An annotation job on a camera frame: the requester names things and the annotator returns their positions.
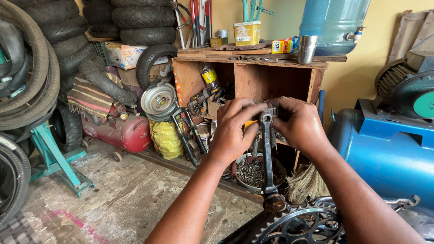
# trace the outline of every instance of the hand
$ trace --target hand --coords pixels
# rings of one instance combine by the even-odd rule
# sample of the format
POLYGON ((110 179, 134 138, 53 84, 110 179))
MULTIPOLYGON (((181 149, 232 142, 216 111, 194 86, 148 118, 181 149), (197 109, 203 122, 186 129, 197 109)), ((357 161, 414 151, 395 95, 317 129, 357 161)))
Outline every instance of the hand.
POLYGON ((254 123, 243 133, 243 125, 266 108, 266 103, 255 104, 249 98, 227 101, 225 106, 217 110, 217 129, 207 156, 219 159, 224 167, 241 157, 249 149, 259 129, 259 124, 254 123))
POLYGON ((273 118, 271 126, 280 132, 291 147, 302 151, 306 156, 333 148, 314 104, 282 96, 269 100, 268 106, 281 107, 290 113, 287 122, 273 118))

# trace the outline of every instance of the blue tank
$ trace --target blue tank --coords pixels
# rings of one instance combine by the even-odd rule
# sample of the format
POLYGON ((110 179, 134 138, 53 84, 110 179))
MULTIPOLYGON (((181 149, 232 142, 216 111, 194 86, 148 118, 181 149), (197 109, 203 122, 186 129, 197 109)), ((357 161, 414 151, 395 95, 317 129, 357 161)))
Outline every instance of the blue tank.
POLYGON ((382 198, 417 195, 412 210, 434 217, 434 123, 377 115, 371 101, 332 115, 331 144, 382 198))
POLYGON ((346 35, 356 33, 357 27, 363 27, 370 2, 371 0, 306 0, 299 36, 319 36, 315 51, 317 56, 350 53, 356 43, 347 40, 346 35))

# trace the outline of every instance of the red air compressor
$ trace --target red air compressor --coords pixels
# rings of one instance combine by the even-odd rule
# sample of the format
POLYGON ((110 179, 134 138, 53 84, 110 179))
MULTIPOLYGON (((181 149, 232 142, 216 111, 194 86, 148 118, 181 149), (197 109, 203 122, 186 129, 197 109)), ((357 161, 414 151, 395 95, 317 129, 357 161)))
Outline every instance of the red air compressor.
POLYGON ((126 152, 141 152, 151 144, 148 118, 123 112, 119 116, 107 116, 102 125, 92 124, 82 115, 82 146, 89 146, 89 139, 101 139, 103 142, 117 147, 112 156, 121 161, 126 152))

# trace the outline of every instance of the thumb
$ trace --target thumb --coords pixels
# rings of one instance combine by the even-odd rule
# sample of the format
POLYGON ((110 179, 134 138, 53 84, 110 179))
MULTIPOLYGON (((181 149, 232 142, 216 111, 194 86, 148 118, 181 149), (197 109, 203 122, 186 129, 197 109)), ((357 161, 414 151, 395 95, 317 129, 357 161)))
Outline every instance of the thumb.
POLYGON ((251 124, 244 132, 243 144, 246 144, 248 145, 248 147, 250 147, 256 135, 258 134, 258 130, 259 130, 258 122, 251 124))
POLYGON ((271 127, 276 129, 281 134, 283 134, 283 132, 285 131, 286 125, 286 122, 277 117, 273 117, 273 120, 271 121, 271 127))

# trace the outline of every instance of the yellow sack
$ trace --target yellow sack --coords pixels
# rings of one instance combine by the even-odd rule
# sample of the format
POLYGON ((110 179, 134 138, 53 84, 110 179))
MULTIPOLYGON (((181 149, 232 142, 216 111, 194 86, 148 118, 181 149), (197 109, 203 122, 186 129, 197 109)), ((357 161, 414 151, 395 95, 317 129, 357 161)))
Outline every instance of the yellow sack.
POLYGON ((165 159, 173 159, 184 154, 184 147, 175 131, 173 123, 149 120, 151 139, 155 150, 165 159))

